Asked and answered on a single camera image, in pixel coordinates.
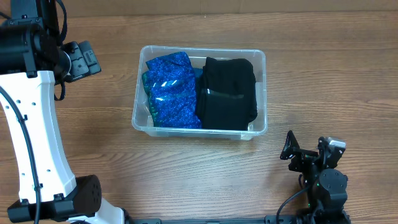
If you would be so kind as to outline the large black garment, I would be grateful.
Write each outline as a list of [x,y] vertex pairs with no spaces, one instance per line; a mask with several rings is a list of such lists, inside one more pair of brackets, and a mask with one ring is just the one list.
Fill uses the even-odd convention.
[[196,115],[203,129],[246,131],[257,118],[256,78],[244,58],[208,57],[197,83]]

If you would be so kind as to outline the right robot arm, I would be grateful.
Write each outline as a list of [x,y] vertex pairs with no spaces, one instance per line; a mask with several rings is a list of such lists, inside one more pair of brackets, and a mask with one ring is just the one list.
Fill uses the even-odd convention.
[[[318,139],[317,151],[302,149],[289,131],[280,159],[289,160],[289,170],[298,172],[301,190],[290,196],[278,208],[275,222],[291,223],[350,223],[344,211],[348,199],[348,176],[336,170],[339,159],[346,150],[346,143],[331,137]],[[308,207],[290,218],[281,218],[282,209],[293,199],[306,194]]]

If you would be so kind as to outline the blue denim jeans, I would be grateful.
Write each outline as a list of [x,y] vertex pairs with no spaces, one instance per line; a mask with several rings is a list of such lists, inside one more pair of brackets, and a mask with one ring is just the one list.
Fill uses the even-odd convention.
[[195,73],[195,78],[200,78],[203,75],[203,69],[202,68],[194,68],[194,73]]

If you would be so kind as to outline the sparkly blue sequin garment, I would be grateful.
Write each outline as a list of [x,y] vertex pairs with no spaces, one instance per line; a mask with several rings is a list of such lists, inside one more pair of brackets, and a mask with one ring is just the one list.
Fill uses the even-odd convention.
[[154,126],[200,129],[195,114],[196,74],[188,55],[176,52],[148,60],[146,65],[142,84]]

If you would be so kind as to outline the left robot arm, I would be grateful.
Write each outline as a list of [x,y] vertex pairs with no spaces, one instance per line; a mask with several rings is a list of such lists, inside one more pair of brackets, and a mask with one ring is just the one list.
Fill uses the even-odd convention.
[[7,214],[13,223],[128,223],[128,213],[103,198],[97,176],[74,175],[63,150],[55,87],[101,67],[89,42],[65,43],[61,7],[61,0],[12,0],[1,26],[1,106],[19,171],[19,199]]

